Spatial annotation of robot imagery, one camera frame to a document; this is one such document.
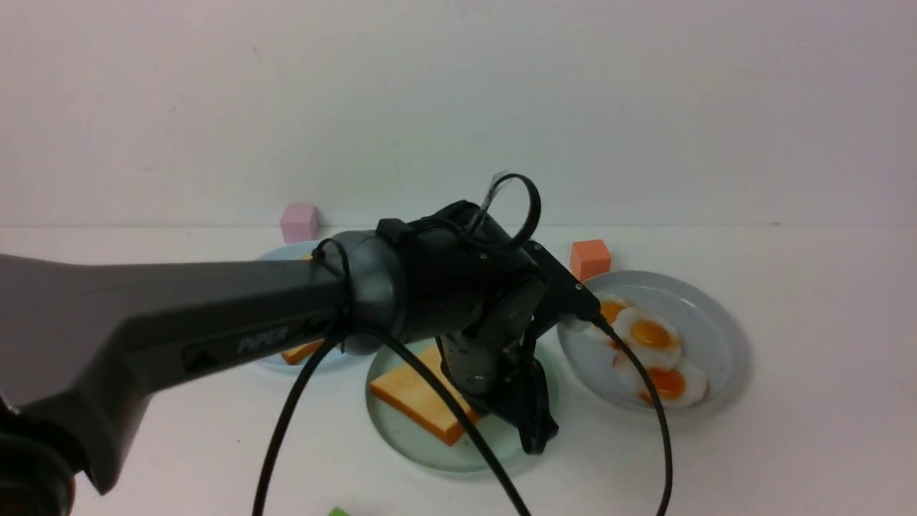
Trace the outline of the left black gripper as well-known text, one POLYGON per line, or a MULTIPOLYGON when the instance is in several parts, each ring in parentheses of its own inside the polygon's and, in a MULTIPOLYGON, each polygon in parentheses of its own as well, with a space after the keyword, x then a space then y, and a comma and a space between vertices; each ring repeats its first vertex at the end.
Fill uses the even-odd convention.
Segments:
POLYGON ((541 455, 559 432, 548 375, 528 335, 546 285, 522 277, 496 290, 478 319, 440 340, 443 369, 475 412, 514 426, 523 452, 541 455))

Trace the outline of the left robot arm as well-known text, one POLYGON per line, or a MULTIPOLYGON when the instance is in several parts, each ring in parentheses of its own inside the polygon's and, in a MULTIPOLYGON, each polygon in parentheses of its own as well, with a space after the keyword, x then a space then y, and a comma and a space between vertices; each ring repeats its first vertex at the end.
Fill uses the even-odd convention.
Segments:
POLYGON ((2 257, 2 513, 68 515, 75 476, 115 486, 151 396, 321 340, 289 392, 253 503, 304 387, 335 347, 385 346, 453 409, 520 514, 461 406, 513 425, 540 454, 559 427, 534 359, 548 287, 529 251, 471 203, 324 239, 309 260, 83 265, 2 257))

